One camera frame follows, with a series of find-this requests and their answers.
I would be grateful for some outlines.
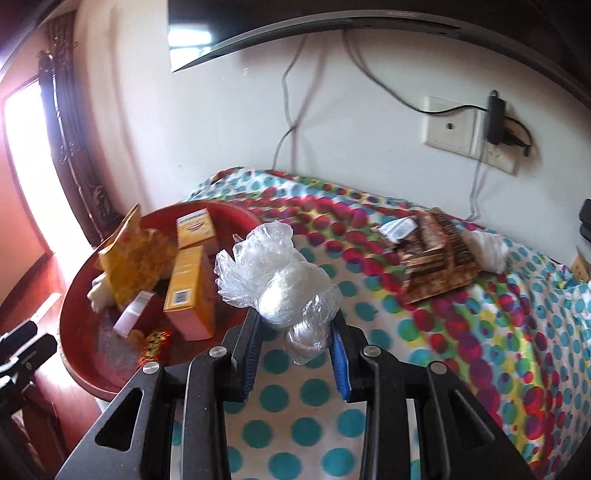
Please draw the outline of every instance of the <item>cardboard box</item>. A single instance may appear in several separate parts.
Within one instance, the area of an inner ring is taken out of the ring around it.
[[[177,237],[179,248],[201,245],[210,256],[217,254],[220,250],[207,209],[178,218]]]
[[[180,250],[164,313],[185,340],[205,340],[215,334],[215,294],[213,269],[204,247]]]

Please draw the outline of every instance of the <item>metal screw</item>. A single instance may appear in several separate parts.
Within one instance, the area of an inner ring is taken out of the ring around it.
[[[447,365],[441,362],[433,362],[431,364],[431,371],[437,375],[445,375],[447,373]]]
[[[214,358],[220,358],[221,356],[226,355],[226,352],[228,350],[226,350],[226,347],[218,345],[213,347],[210,351],[209,351],[209,355],[211,355]]]
[[[160,370],[158,362],[148,362],[142,367],[142,371],[148,375],[155,374],[158,370]]]
[[[363,354],[365,356],[379,356],[382,353],[382,349],[375,345],[368,345],[363,349]]]

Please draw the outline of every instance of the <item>orange wall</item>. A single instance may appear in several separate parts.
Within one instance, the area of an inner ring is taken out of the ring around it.
[[[37,74],[37,53],[47,44],[43,29],[33,32],[0,82],[0,99]],[[0,131],[0,303],[43,252],[12,180]]]

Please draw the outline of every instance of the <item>sunlight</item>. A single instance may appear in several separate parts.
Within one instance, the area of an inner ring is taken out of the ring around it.
[[[67,279],[92,253],[51,159],[41,87],[34,82],[5,104],[8,145],[31,213]]]

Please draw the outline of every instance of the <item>white paper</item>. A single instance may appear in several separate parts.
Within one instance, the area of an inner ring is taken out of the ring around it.
[[[400,240],[405,239],[413,233],[417,227],[416,222],[410,217],[397,218],[396,220],[383,224],[378,228],[378,232],[393,244],[399,244]]]

